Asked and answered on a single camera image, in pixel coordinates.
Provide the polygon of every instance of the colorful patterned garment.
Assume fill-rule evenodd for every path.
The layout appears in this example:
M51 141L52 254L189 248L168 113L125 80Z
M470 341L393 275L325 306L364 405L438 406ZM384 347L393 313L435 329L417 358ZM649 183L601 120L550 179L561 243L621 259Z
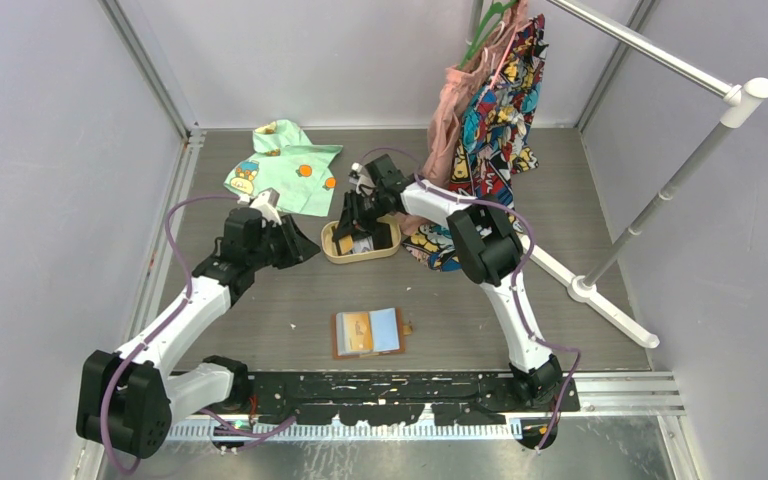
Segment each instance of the colorful patterned garment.
M545 22L543 15L531 19L516 35L493 90L487 88L492 80L488 78L472 98L455 149L450 191L471 197L493 193L513 208L511 175L537 168L527 140L543 80ZM518 224L514 226L521 231ZM460 269L445 227L427 223L402 244L433 270Z

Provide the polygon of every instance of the robotic arm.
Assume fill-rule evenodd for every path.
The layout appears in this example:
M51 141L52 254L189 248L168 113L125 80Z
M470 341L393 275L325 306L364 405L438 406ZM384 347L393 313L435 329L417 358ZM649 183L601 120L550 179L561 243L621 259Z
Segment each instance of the robotic arm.
M470 204L470 198L446 192L447 197L428 192L437 188L427 180L420 183L405 177L389 156L381 156L365 167L355 164L353 181L371 193L345 194L343 212L333 238L360 238L373 231L377 219L388 213L419 215L439 225L448 225L461 267L479 285L496 312L508 344L510 368L523 400L545 404L560 389L563 371L552 351L529 337L526 322L535 336L540 328L525 294L524 282L512 291L511 276L523 254L522 242L505 212ZM498 202L492 195L483 200ZM524 319L514 304L519 296Z
M140 350L128 365L110 403L113 446L148 458L163 444L172 425L216 403L242 404L252 386L245 364L212 356L183 375L172 369L214 320L227 312L254 284L257 270L292 267L319 253L289 215L275 209L278 194L268 190L247 207L232 210L213 253L193 270L193 290L174 322L168 318L187 299L186 290L145 330L115 352L95 351L84 363L78 402L77 433L101 442L101 404L113 372ZM164 322L168 325L157 333Z

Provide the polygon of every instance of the green cloth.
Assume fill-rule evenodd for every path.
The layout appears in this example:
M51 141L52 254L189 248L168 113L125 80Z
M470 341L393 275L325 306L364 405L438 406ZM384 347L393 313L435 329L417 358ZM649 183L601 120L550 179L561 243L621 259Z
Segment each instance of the green cloth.
M342 145L314 145L298 125L278 120L254 131L251 157L225 179L234 193L258 193L273 188L278 209L288 213L328 216L335 180L328 165Z

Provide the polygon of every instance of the white panel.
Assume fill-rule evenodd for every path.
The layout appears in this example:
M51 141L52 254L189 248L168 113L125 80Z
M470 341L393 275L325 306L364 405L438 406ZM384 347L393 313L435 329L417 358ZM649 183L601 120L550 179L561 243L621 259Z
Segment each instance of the white panel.
M644 32L732 83L768 77L768 1L661 2ZM716 124L725 105L638 54L586 131L619 231ZM768 478L768 101L630 245L637 318L661 338L712 479Z
M0 1L0 479L69 478L181 148L95 1Z
M587 3L625 22L637 1ZM161 74L175 76L170 83L202 127L283 117L304 126L424 127L445 67L466 50L472 1L123 4L140 15L135 27ZM615 42L544 0L530 8L546 14L551 44L536 124L573 125Z

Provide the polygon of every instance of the pink garment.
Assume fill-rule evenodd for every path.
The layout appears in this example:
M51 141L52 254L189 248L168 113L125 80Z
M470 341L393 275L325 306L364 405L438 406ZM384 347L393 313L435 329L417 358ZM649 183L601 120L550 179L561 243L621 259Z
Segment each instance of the pink garment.
M440 92L440 103L428 126L428 159L422 175L438 187L445 187L452 175L455 147L460 138L461 118L470 99L478 92L504 57L514 32L528 23L528 0L521 0L502 15L497 26L479 53L473 56L463 70L457 66L446 69L446 83ZM402 233L413 235L427 219L416 215L397 215Z

